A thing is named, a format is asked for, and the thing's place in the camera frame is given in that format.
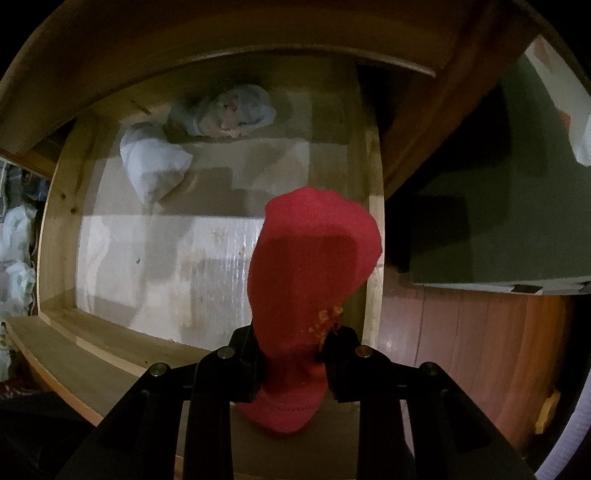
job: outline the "sock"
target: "sock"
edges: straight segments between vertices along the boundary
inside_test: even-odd
[[[304,187],[272,199],[248,272],[252,327],[267,362],[250,420],[277,433],[300,430],[327,390],[316,360],[342,303],[382,253],[373,217],[336,192]]]

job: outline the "white fabric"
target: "white fabric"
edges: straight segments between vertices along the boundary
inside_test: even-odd
[[[162,127],[148,122],[126,130],[120,152],[127,176],[145,205],[159,201],[181,183],[193,159],[166,140]]]
[[[214,100],[204,98],[195,106],[174,102],[170,119],[194,137],[245,137],[271,125],[275,109],[269,94],[258,85],[239,85]]]
[[[28,203],[8,211],[0,229],[0,318],[25,316],[33,301],[36,274],[29,246],[37,210]]]
[[[574,156],[581,165],[591,166],[591,115],[585,125],[583,136],[574,146]]]
[[[33,219],[37,210],[28,203],[8,211],[0,236],[0,262],[30,264],[29,245],[33,238]]]

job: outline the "brown wooden surface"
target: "brown wooden surface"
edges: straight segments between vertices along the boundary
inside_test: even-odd
[[[382,136],[385,198],[432,155],[525,51],[538,30],[510,2],[479,4],[435,79],[415,76]]]
[[[0,149],[0,158],[8,160],[10,163],[18,165],[46,180],[51,180],[57,165],[57,162],[33,150],[29,150],[23,155],[13,155]]]
[[[79,347],[136,377],[156,362],[182,367],[200,361],[209,353],[136,332],[77,308],[43,309],[39,315]]]
[[[37,300],[43,308],[74,308],[76,255],[90,173],[105,147],[109,127],[92,115],[76,122],[61,152],[41,224]]]
[[[386,266],[378,348],[396,362],[439,363],[523,449],[552,393],[569,320],[569,297],[413,287]],[[403,420],[408,428],[406,410]]]
[[[341,52],[433,75],[477,3],[66,0],[0,82],[0,148],[27,151],[110,93],[230,53]]]
[[[79,348],[39,317],[12,318],[7,326],[10,338],[43,381],[93,425],[136,380]]]
[[[39,317],[13,318],[7,324],[11,339],[42,379],[94,425],[137,379],[80,348]],[[233,465],[241,474],[318,480],[355,476],[359,430],[355,405],[325,400],[301,433],[285,439],[267,435],[237,408],[232,407],[230,414]],[[180,430],[185,429],[186,417]],[[177,453],[183,452],[180,440]]]

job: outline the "metal pin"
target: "metal pin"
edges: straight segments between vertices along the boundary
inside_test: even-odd
[[[223,346],[217,351],[217,356],[219,358],[228,359],[234,356],[236,351],[231,346]]]
[[[427,375],[434,377],[435,375],[439,374],[440,368],[439,365],[434,362],[425,362],[421,365],[421,370],[423,370],[423,372],[425,372]]]
[[[374,353],[374,350],[367,345],[359,345],[356,349],[355,349],[355,355],[360,356],[361,358],[368,358],[370,356],[372,356],[372,354]]]
[[[166,370],[168,370],[168,365],[159,362],[150,367],[150,375],[152,375],[153,377],[161,377],[166,373]]]

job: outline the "wood grain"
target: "wood grain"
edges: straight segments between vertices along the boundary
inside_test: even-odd
[[[425,288],[423,325],[415,366],[435,362],[449,370],[460,314],[460,291]]]
[[[359,89],[358,80],[349,82],[350,85],[355,85]],[[375,119],[374,109],[371,107],[369,100],[363,98],[361,92],[352,98],[359,98],[362,105],[357,109],[352,106],[352,112],[358,111],[361,108],[363,115],[363,122],[351,118],[350,122],[355,125],[362,125],[361,143],[365,147],[365,151],[360,152],[361,157],[366,158],[365,174],[367,176],[367,190],[365,197],[367,198],[367,208],[372,217],[374,217],[380,236],[382,237],[382,254],[380,255],[377,265],[372,271],[367,280],[367,289],[365,297],[365,314],[363,316],[363,335],[361,341],[364,345],[369,345],[375,348],[378,344],[379,325],[382,313],[382,295],[384,290],[384,255],[385,255],[385,217],[384,217],[384,177],[382,175],[382,156],[379,144],[378,127]],[[349,162],[349,164],[357,165],[357,162]],[[350,172],[350,181],[355,181],[357,175]]]
[[[0,158],[34,173],[42,179],[51,180],[56,169],[56,162],[29,150],[23,155],[14,155],[0,148]]]
[[[392,362],[414,366],[423,316],[424,287],[404,286],[400,274],[384,268],[378,350]]]
[[[346,79],[357,83],[351,77],[354,73],[352,65],[338,56],[314,57],[309,54],[245,53],[218,57],[190,63],[130,85],[94,103],[90,109],[116,123],[146,111],[154,112],[172,100],[217,95],[237,82],[260,85],[270,93],[271,101],[277,89],[332,93],[342,90]],[[350,93],[355,93],[354,90],[355,84],[351,84]]]
[[[468,395],[476,376],[485,339],[486,315],[490,295],[487,292],[460,293],[460,314],[448,374]]]
[[[382,137],[386,198],[460,125],[537,33],[529,16],[510,2],[474,7],[445,68],[435,79],[413,78]]]
[[[209,353],[130,330],[80,309],[44,309],[40,317],[79,347],[136,377],[157,362],[182,367]]]
[[[404,278],[386,266],[378,349],[407,365],[440,363],[522,451],[554,388],[571,299],[413,287]]]
[[[506,399],[521,345],[528,297],[491,293],[472,400],[496,421]]]
[[[8,332],[43,380],[94,425],[137,379],[86,352],[39,317],[10,319]],[[285,439],[269,437],[232,407],[235,471],[264,478],[353,478],[359,410],[328,404],[305,430]],[[177,453],[183,453],[183,446],[180,441]],[[179,460],[176,470],[180,470]]]
[[[83,116],[61,152],[41,223],[37,261],[40,310],[76,306],[76,252],[82,207],[94,160],[110,133],[97,117]]]
[[[533,436],[542,405],[553,391],[569,313],[567,297],[527,298],[519,354],[495,422],[518,450]]]
[[[136,380],[79,348],[39,317],[12,318],[7,327],[31,367],[93,425],[100,423]]]

